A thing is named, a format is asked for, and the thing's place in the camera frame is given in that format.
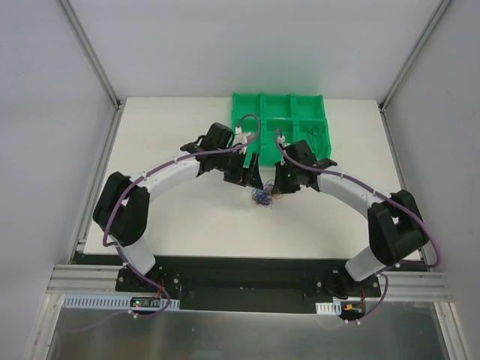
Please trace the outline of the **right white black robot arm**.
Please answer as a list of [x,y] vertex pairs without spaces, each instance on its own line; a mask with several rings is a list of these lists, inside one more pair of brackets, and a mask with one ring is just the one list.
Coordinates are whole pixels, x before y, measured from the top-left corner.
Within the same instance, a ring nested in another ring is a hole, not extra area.
[[317,160],[304,140],[288,145],[277,135],[282,160],[275,164],[274,191],[293,194],[311,188],[340,200],[367,221],[368,246],[346,261],[337,277],[338,289],[354,296],[365,279],[399,263],[428,241],[428,231],[411,193],[384,194],[344,172],[328,158]]

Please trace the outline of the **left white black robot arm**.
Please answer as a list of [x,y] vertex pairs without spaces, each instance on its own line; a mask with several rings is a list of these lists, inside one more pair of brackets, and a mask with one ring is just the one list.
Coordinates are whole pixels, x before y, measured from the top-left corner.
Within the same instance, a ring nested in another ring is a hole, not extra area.
[[152,291],[159,277],[144,237],[150,204],[176,185],[212,170],[221,171],[225,182],[261,188],[258,154],[252,154],[253,163],[244,166],[247,147],[259,134],[215,122],[207,134],[183,145],[166,163],[142,175],[114,172],[107,178],[92,220],[103,231],[103,243],[117,247],[124,261],[136,269],[132,281],[141,291]]

